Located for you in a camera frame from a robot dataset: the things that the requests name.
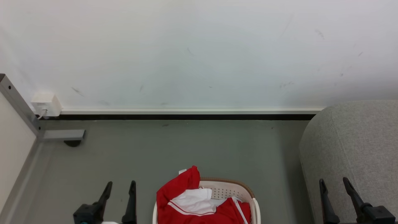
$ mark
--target white outlet box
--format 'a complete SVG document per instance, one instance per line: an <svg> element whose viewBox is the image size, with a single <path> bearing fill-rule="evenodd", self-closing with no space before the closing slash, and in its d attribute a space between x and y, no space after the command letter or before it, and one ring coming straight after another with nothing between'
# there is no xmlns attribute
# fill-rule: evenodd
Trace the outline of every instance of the white outlet box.
<svg viewBox="0 0 398 224"><path fill-rule="evenodd" d="M41 115L43 110L47 110L46 117L57 117L61 113L61 103L55 94L36 93L31 101L36 110L36 114Z"/></svg>

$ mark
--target floor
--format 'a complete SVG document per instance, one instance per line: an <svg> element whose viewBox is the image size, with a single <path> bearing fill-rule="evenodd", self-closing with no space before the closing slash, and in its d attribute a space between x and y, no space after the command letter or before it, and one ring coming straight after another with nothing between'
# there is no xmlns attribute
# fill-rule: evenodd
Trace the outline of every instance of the floor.
<svg viewBox="0 0 398 224"><path fill-rule="evenodd" d="M46 121L46 129L87 130L76 148L41 145L22 196L31 224L71 224L83 203L99 199L113 181L105 221L121 222L131 180L137 182L137 220L152 223L156 191L179 170L196 165L202 177L246 183L263 224L311 224L298 145L308 121L136 120Z"/></svg>

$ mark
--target laundry basket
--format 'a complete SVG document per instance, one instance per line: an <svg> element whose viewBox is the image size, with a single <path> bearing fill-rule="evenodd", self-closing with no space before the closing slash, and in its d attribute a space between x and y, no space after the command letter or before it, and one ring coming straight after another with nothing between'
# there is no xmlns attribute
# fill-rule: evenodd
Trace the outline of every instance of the laundry basket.
<svg viewBox="0 0 398 224"><path fill-rule="evenodd" d="M250 212L252 214L251 224L261 224L260 208L251 189L244 183L239 181L218 179L218 178L201 178L199 187L212 189L212 199L225 199L229 197L237 197L243 202L250 204ZM158 224L158 207L155 203L152 216L152 224Z"/></svg>

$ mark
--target red clothing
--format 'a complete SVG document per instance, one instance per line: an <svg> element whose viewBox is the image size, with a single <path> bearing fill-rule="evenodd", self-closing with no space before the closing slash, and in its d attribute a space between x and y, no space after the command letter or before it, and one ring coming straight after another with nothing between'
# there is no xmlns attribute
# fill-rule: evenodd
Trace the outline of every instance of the red clothing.
<svg viewBox="0 0 398 224"><path fill-rule="evenodd" d="M200 174L196 166L181 173L176 178L166 183L156 194L158 206L158 224L243 224L243 218L239 213L232 198L228 198L217 207L214 214L198 215L184 214L177 211L168 203L187 189L198 189ZM250 223L250 205L246 202L238 202L247 220Z"/></svg>

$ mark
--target caster wheel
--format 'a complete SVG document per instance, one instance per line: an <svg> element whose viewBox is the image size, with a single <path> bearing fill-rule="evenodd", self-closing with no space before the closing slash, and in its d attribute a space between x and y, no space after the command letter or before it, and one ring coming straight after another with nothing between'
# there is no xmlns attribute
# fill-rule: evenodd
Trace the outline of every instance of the caster wheel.
<svg viewBox="0 0 398 224"><path fill-rule="evenodd" d="M78 147L82 141L81 140L70 140L64 141L64 143L69 147Z"/></svg>

